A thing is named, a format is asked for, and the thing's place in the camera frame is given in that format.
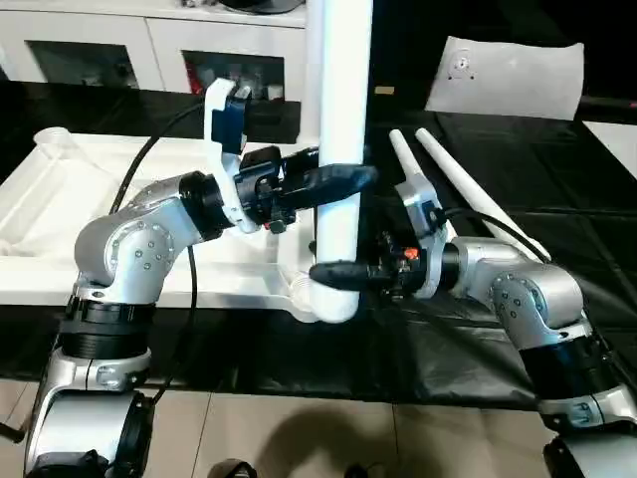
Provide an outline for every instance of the tile floor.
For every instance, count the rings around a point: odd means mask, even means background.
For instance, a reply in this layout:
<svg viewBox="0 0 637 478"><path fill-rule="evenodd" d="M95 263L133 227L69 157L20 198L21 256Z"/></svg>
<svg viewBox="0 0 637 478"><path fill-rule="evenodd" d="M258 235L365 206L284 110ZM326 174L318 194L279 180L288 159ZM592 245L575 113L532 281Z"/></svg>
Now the tile floor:
<svg viewBox="0 0 637 478"><path fill-rule="evenodd" d="M35 383L0 380L0 418L19 426ZM170 391L159 402L146 478L212 478L227 458L261 478L546 478L552 434L534 413ZM24 445L0 441L2 476L21 476Z"/></svg>

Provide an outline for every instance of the white paper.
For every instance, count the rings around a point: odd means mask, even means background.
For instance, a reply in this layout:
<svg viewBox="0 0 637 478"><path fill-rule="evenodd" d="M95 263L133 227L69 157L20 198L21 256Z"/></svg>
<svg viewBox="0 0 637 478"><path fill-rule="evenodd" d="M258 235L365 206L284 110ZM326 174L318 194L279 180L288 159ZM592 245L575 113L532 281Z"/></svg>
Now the white paper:
<svg viewBox="0 0 637 478"><path fill-rule="evenodd" d="M584 45L529 47L449 37L426 110L572 120Z"/></svg>

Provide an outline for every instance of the black cable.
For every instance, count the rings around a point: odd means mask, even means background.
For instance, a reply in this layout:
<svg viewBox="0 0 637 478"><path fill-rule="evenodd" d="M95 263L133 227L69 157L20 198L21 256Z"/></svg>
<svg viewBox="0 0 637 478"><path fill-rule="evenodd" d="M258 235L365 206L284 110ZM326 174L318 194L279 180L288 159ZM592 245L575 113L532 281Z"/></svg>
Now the black cable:
<svg viewBox="0 0 637 478"><path fill-rule="evenodd" d="M188 311L188 319L186 319L186 323L184 324L183 329L179 334L179 339L177 340L177 344L175 345L175 349L172 354L172 370L166 376L163 385L159 388L159 391L152 399L153 405L156 405L159 399L166 393L166 391L170 387L170 383L178 374L182 365L186 364L186 360L181 361L178 359L178 357L185 354L184 351L187 345L187 339L189 339L190 332L192 331L195 324L195 310L197 309L197 267L195 265L195 254L192 250L192 246L188 246L188 262L190 263L190 279L192 281L192 293L190 296L190 310Z"/></svg>
<svg viewBox="0 0 637 478"><path fill-rule="evenodd" d="M437 211L442 211L442 216L446 220L449 220L457 216L463 216L463 217L470 217L473 219L479 219L484 222L490 222L498 226L498 228L502 229L507 234L512 236L514 239L516 239L518 242L523 244L527 249L533 252L544 264L550 263L550 259L546 257L544 253L541 252L533 244L533 242L527 239L523 234L520 234L518 231L516 231L512 227L502 222L500 219L496 219L495 217L490 216L488 214L484 214L482 212L474 211L473 209L467 209L464 207L451 207L448 209L438 209Z"/></svg>
<svg viewBox="0 0 637 478"><path fill-rule="evenodd" d="M135 158L132 160L132 163L128 167L128 171L121 181L121 185L119 186L119 190L117 191L117 195L112 202L112 206L110 207L110 212L108 214L115 214L119 211L119 207L121 206L123 197L126 195L126 191L130 186L132 177L137 172L139 165L146 157L150 149L155 146L155 144L162 137L164 137L178 122L180 122L193 112L201 109L202 107L203 103L200 102L178 113L166 124L166 126L158 134L155 134L148 139L148 141L144 144L144 146L141 147ZM188 319L186 319L186 324L179 333L179 339L177 340L177 345L175 346L175 350L173 352L172 361L175 363L175 366L166 376L163 385L159 388L159 391L152 399L153 405L156 405L159 399L166 393L166 391L170 387L170 383L172 382L175 375L178 373L179 368L181 367L181 360L178 357L184 350L186 338L189 337L189 333L194 326L195 310L197 309L197 266L195 264L195 255L194 251L192 250L192 246L188 246L188 263L190 264L190 278L192 281L192 293L190 299L190 309L188 310Z"/></svg>
<svg viewBox="0 0 637 478"><path fill-rule="evenodd" d="M196 112L200 108L203 108L203 103L197 103L196 105L193 105L192 107L187 108L186 110L175 115L158 134L151 136L144 144L144 146L141 147L141 149L137 153L137 156L132 160L132 163L130 164L128 171L126 172L126 175L121 181L121 185L119 186L119 190L117 191L117 195L115 196L115 200L112 202L112 206L110 207L110 211L108 212L108 214L114 214L119 211L119 207L121 206L123 197L126 195L126 191L130 186L132 177L134 176L135 172L139 168L139 165L141 164L141 161L145 158L150 149L155 146L155 144L162 137L164 137L178 122L186 118L191 113Z"/></svg>

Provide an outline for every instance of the white rod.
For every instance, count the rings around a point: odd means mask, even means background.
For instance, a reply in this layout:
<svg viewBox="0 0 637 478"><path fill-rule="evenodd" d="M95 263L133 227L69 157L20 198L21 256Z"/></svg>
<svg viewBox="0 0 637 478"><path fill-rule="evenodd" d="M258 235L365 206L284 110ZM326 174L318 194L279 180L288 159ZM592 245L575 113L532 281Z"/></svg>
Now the white rod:
<svg viewBox="0 0 637 478"><path fill-rule="evenodd" d="M516 224L511 217L494 201L487 192L480 187L480 184L471 177L471 175L458 164L456 159L453 158L449 152L436 140L436 138L424 127L421 127L416 131L416 137L429 152L434 161L440 166L443 172L447 175L449 180L458 189L458 192L462 194L465 200L471 205L471 207L484 214L500 219L502 222L513 228L527 239L529 239L537 249L539 249L546 257L550 258L550 254L534 239L531 239L525 232ZM498 226L490 223L485 223L494 237L515 245L522 252L525 253L530 259L538 260L538 257L531 252L527 247L518 242L514 237L510 236Z"/></svg>
<svg viewBox="0 0 637 478"><path fill-rule="evenodd" d="M391 141L391 145L394 146L394 151L396 152L396 156L398 156L398 160L400 161L400 165L402 166L405 176L409 176L410 174L421 174L424 176L425 173L422 172L420 164L418 164L418 161L409 147L409 144L407 144L405 136L402 135L402 132L398 129L393 129L389 132L389 140ZM457 235L456 229L454 229L451 221L448 221L447 242L451 242L451 240Z"/></svg>
<svg viewBox="0 0 637 478"><path fill-rule="evenodd" d="M320 80L322 75L322 0L308 0L306 24L306 85L301 102L299 142L319 144Z"/></svg>
<svg viewBox="0 0 637 478"><path fill-rule="evenodd" d="M367 109L372 0L324 0L320 106L321 166L362 164ZM318 208L317 262L354 261L360 194ZM349 320L357 292L313 282L313 312L325 322Z"/></svg>

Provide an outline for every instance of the white stick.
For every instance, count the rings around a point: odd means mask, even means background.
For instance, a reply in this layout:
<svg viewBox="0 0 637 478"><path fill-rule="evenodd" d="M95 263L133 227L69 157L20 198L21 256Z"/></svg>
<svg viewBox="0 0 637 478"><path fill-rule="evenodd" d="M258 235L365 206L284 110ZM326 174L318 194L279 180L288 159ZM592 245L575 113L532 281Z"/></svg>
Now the white stick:
<svg viewBox="0 0 637 478"><path fill-rule="evenodd" d="M509 227L514 229L516 232L519 232L527 239L529 239L537 249L539 249L546 257L550 258L550 255L534 239L531 239L525 232L516 224L509 215L498 205L496 201L494 201L487 192L480 187L480 184L476 182L476 180L471 177L471 175L463 169L463 167L458 164L458 162L453 158L449 152L436 140L431 133L421 127L416 131L416 137L424 146L424 148L429 152L431 157L433 157L434 161L440 166L440 168L447 175L449 180L453 183L453 185L458 189L465 200L471 205L471 207L479 212L484 214L489 214L490 216L495 217L496 219L500 219L502 222L507 224ZM539 258L531 252L527 247L521 244L514 237L510 236L502 229L498 228L490 223L485 223L494 237L498 239L502 239L510 244L518 247L522 252L525 253L530 259L539 260Z"/></svg>
<svg viewBox="0 0 637 478"><path fill-rule="evenodd" d="M372 0L324 0L319 165L362 164ZM317 262L354 261L360 194L318 208ZM312 282L312 310L325 322L350 319L357 292Z"/></svg>
<svg viewBox="0 0 637 478"><path fill-rule="evenodd" d="M405 136L402 135L398 129L393 129L389 132L389 140L391 141L391 145L394 146L394 151L396 152L396 156L398 156L398 160L400 161L400 165L402 166L402 170L405 173L405 176L409 176L410 174L421 174L425 175L420 168L420 164L414 157L409 144L405 140ZM456 229L451 224L451 221L447 222L447 242L451 242L451 240L456 237Z"/></svg>

